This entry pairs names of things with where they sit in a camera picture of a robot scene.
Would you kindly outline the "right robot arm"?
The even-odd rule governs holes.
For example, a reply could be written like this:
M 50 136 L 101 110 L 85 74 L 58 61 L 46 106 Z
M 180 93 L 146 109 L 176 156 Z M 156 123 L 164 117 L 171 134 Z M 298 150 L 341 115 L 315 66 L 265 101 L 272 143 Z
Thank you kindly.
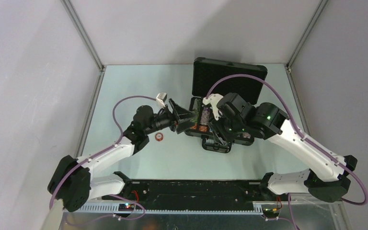
M 352 155 L 343 157 L 331 153 L 328 149 L 321 152 L 321 144 L 309 140 L 307 134 L 300 137 L 300 129 L 294 129 L 286 112 L 275 104 L 262 103 L 255 107 L 237 93 L 224 96 L 214 93 L 203 98 L 202 103 L 213 112 L 208 124 L 220 141 L 230 143 L 238 136 L 249 134 L 252 138 L 268 140 L 282 147 L 308 166 L 300 172 L 266 173 L 259 185 L 263 199 L 305 193 L 333 203 L 348 193 L 349 173 L 339 164 L 353 171 L 357 159 Z

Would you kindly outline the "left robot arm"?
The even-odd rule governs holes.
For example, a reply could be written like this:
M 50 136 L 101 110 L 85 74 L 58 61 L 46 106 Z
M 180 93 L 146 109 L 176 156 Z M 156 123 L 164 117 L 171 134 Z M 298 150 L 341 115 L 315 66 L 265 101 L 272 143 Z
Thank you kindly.
M 132 195 L 128 178 L 121 172 L 101 176 L 102 171 L 141 151 L 152 133 L 165 128 L 177 134 L 188 130 L 194 125 L 194 116 L 172 99 L 157 113 L 149 105 L 140 106 L 115 143 L 95 154 L 78 158 L 67 155 L 60 160 L 47 187 L 52 195 L 49 207 L 54 206 L 54 201 L 61 201 L 67 211 L 74 212 L 88 200 L 106 195 L 128 199 Z

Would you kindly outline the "red poker chip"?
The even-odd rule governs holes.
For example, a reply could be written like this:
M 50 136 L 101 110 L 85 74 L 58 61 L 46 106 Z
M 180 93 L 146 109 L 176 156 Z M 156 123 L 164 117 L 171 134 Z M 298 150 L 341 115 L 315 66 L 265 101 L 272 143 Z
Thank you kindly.
M 161 132 L 158 132 L 155 134 L 155 139 L 157 141 L 162 141 L 163 140 L 163 134 Z

